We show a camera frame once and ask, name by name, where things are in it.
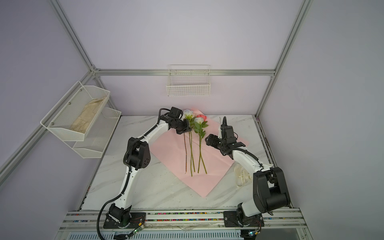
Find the pink purple wrapping paper sheet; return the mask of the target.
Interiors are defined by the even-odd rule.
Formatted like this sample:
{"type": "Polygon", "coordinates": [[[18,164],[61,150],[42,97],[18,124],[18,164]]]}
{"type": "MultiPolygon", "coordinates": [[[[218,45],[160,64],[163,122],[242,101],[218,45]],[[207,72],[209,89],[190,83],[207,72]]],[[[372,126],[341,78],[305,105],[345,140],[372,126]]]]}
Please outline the pink purple wrapping paper sheet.
{"type": "Polygon", "coordinates": [[[216,187],[230,167],[231,158],[223,156],[219,150],[209,147],[205,139],[193,131],[193,155],[195,172],[191,176],[189,133],[186,134],[188,170],[185,174],[185,148],[183,134],[171,129],[150,144],[151,153],[163,163],[179,180],[194,190],[202,198],[216,187]]]}

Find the white blue fake rose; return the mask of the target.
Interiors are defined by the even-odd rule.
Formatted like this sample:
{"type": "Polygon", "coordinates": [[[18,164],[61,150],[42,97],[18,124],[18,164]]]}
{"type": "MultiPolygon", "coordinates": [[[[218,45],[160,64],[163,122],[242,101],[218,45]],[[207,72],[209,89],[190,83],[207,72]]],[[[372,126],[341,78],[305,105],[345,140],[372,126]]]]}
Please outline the white blue fake rose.
{"type": "Polygon", "coordinates": [[[195,114],[192,110],[184,110],[184,118],[189,121],[189,126],[191,130],[189,131],[189,143],[190,143],[190,167],[191,167],[191,176],[193,176],[193,173],[195,170],[195,163],[194,163],[194,155],[193,155],[193,128],[194,128],[194,119],[195,114]]]}

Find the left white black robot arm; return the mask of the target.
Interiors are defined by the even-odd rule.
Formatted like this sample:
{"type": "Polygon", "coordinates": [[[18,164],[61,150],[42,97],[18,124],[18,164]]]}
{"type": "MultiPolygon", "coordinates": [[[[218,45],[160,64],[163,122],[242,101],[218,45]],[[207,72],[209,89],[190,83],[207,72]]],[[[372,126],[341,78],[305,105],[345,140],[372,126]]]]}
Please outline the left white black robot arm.
{"type": "Polygon", "coordinates": [[[127,228],[132,222],[130,211],[133,203],[133,192],[138,182],[138,174],[151,161],[150,144],[170,129],[176,130],[178,135],[190,132],[192,130],[190,123],[183,115],[183,111],[176,107],[161,108],[157,122],[152,128],[139,137],[131,137],[128,140],[127,150],[123,157],[126,174],[120,193],[115,198],[105,202],[98,214],[97,234],[101,240],[104,237],[100,230],[100,219],[108,204],[111,206],[107,212],[107,220],[113,221],[121,229],[127,228]]]}

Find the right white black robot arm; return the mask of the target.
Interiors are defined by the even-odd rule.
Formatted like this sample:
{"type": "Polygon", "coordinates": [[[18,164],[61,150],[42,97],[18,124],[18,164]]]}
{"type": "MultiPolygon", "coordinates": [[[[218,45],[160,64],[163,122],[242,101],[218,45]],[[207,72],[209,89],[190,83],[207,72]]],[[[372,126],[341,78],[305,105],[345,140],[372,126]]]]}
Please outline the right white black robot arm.
{"type": "Polygon", "coordinates": [[[206,145],[220,151],[223,156],[231,158],[252,175],[252,199],[240,203],[237,207],[237,218],[243,220],[273,211],[291,204],[284,172],[279,167],[262,163],[256,155],[246,149],[246,145],[238,141],[232,126],[224,117],[219,134],[210,134],[205,139],[206,145]]]}

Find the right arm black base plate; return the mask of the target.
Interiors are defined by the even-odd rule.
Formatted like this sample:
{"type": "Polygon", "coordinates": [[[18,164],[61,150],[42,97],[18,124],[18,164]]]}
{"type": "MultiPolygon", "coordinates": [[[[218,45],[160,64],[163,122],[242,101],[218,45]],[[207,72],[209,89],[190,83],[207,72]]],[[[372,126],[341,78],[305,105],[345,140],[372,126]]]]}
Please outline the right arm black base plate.
{"type": "Polygon", "coordinates": [[[261,214],[247,217],[239,211],[224,211],[223,215],[226,228],[263,227],[265,225],[261,214]]]}

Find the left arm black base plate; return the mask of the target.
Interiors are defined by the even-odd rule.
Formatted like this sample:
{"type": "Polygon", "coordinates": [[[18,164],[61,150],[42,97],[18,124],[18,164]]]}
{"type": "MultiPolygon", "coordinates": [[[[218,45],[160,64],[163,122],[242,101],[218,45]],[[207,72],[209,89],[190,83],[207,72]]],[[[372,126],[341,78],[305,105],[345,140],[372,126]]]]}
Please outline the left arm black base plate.
{"type": "Polygon", "coordinates": [[[122,218],[122,221],[117,222],[108,212],[103,229],[136,229],[140,224],[144,225],[147,214],[145,212],[130,212],[122,218]]]}

